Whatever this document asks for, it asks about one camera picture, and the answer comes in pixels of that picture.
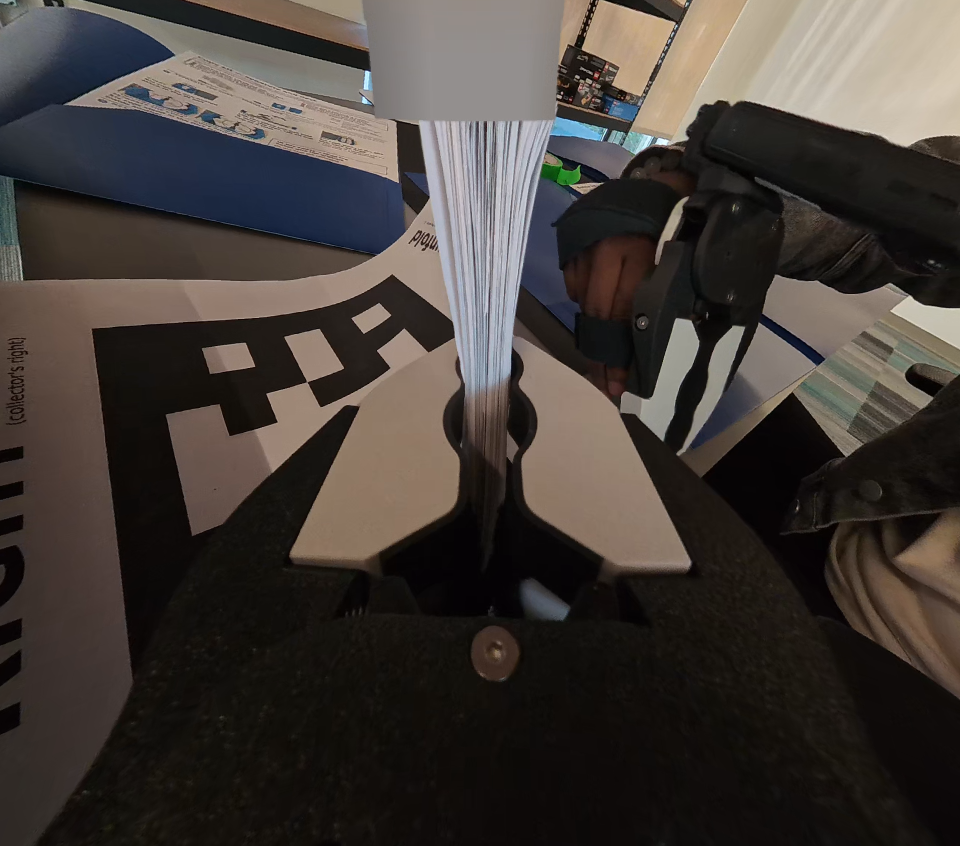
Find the white sheet with black tag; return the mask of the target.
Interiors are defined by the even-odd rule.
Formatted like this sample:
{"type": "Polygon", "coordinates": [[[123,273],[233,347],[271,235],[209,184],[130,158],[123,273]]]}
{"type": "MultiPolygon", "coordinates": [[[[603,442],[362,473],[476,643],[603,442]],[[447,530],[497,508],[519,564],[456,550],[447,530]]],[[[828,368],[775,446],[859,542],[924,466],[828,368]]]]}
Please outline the white sheet with black tag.
{"type": "Polygon", "coordinates": [[[517,844],[534,672],[484,680],[481,529],[290,552],[364,398],[454,340],[431,207],[332,275],[2,300],[2,844],[517,844]]]}

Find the person's beige shirt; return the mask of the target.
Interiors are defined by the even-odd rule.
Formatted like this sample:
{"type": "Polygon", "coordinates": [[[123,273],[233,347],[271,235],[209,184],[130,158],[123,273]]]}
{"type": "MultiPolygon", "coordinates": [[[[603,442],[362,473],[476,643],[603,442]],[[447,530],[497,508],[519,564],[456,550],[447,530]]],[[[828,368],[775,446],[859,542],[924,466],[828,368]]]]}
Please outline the person's beige shirt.
{"type": "Polygon", "coordinates": [[[847,623],[959,696],[959,510],[837,525],[826,586],[847,623]]]}

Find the person's right forearm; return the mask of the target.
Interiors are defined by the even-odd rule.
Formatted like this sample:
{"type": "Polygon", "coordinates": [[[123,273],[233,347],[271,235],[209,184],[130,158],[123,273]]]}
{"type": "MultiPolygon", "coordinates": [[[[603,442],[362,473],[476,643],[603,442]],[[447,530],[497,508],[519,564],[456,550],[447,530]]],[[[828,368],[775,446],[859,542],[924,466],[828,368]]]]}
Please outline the person's right forearm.
{"type": "Polygon", "coordinates": [[[901,240],[859,228],[805,200],[786,195],[781,200],[779,276],[846,294],[894,286],[924,305],[959,307],[957,269],[925,265],[901,240]]]}

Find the white printed instruction sheet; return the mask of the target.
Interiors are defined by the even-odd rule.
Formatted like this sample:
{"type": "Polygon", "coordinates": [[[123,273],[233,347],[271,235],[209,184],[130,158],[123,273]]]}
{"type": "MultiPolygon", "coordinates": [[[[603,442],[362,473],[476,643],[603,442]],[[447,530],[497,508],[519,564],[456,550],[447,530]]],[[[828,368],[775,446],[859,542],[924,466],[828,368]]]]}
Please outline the white printed instruction sheet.
{"type": "Polygon", "coordinates": [[[193,53],[101,85],[72,106],[148,113],[398,183],[397,124],[265,83],[193,53]]]}

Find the person's dark denim jacket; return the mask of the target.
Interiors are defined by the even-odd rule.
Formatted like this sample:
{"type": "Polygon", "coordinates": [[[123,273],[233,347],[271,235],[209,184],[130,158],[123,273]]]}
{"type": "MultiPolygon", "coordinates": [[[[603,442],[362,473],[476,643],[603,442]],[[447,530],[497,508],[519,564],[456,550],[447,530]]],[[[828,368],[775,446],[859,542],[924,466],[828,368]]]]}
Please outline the person's dark denim jacket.
{"type": "Polygon", "coordinates": [[[782,534],[937,516],[959,505],[959,377],[895,429],[800,481],[782,534]]]}

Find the person's right hand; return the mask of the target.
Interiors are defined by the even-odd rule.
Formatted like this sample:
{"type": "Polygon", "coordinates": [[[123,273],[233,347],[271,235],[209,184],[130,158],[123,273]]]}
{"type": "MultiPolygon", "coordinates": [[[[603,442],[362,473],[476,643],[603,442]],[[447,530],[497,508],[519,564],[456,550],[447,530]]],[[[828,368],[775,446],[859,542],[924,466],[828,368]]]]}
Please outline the person's right hand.
{"type": "MultiPolygon", "coordinates": [[[[679,198],[689,196],[695,191],[695,178],[681,169],[667,170],[663,165],[664,157],[669,165],[671,157],[678,163],[679,155],[674,151],[657,154],[660,165],[654,165],[657,156],[648,157],[639,175],[669,187],[679,198]]],[[[656,253],[656,241],[632,232],[607,237],[587,247],[562,267],[569,300],[587,317],[626,322],[632,314],[636,290],[652,274],[656,253]]],[[[628,371],[590,362],[588,375],[591,382],[619,406],[628,371]]]]}

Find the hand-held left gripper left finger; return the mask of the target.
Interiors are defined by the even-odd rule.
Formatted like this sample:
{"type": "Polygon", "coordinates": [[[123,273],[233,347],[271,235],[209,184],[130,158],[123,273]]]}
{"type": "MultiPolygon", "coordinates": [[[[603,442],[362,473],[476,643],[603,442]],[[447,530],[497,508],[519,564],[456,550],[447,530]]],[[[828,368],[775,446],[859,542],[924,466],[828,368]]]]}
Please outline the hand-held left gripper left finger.
{"type": "Polygon", "coordinates": [[[449,340],[361,401],[290,551],[300,567],[386,573],[391,552],[452,513],[460,458],[444,427],[461,388],[449,340]]]}

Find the pile of dark boxes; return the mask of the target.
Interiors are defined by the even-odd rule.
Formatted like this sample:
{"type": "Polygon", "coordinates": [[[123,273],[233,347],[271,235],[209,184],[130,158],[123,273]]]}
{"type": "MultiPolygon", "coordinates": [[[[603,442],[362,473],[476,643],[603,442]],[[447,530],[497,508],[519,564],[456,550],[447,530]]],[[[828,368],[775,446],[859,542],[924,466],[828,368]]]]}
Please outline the pile of dark boxes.
{"type": "Polygon", "coordinates": [[[619,120],[633,120],[642,97],[615,85],[618,72],[615,63],[570,44],[558,63],[557,100],[619,120]]]}

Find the stack of white papers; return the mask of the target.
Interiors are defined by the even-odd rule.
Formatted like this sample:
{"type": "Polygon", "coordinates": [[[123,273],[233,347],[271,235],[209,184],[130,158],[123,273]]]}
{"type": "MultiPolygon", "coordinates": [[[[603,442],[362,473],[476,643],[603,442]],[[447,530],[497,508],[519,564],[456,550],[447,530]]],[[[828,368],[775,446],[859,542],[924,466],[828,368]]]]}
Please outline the stack of white papers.
{"type": "Polygon", "coordinates": [[[463,385],[462,457],[494,550],[506,496],[514,325],[553,120],[422,120],[421,147],[463,385]]]}

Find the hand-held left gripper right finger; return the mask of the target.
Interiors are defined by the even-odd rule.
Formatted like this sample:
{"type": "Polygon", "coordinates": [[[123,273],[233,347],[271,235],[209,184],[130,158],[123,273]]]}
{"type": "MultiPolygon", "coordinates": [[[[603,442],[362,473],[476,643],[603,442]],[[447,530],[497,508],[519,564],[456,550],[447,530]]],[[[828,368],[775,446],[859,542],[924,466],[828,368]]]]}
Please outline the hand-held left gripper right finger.
{"type": "Polygon", "coordinates": [[[588,379],[521,337],[517,393],[533,411],[518,446],[529,511],[599,558],[599,575],[685,575],[691,558],[618,408],[588,379]]]}

